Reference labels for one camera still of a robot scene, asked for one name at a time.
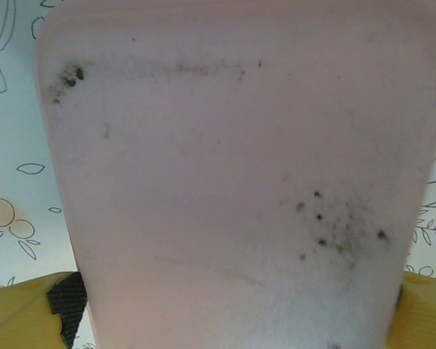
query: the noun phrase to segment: black mold spot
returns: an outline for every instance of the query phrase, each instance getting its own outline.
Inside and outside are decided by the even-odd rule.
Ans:
[[[74,87],[76,85],[76,80],[64,77],[63,83],[67,87]]]
[[[74,67],[76,69],[76,78],[79,80],[84,80],[84,71],[80,67]]]
[[[384,240],[389,242],[389,236],[382,229],[378,230],[378,233],[376,233],[376,237],[378,238],[378,240]]]
[[[296,206],[296,211],[298,212],[302,212],[305,209],[305,203],[304,202],[299,202]]]

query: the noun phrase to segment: white plastic container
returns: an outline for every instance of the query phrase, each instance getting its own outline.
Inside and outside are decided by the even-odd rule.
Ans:
[[[102,349],[379,349],[436,146],[436,4],[65,1],[37,84]]]

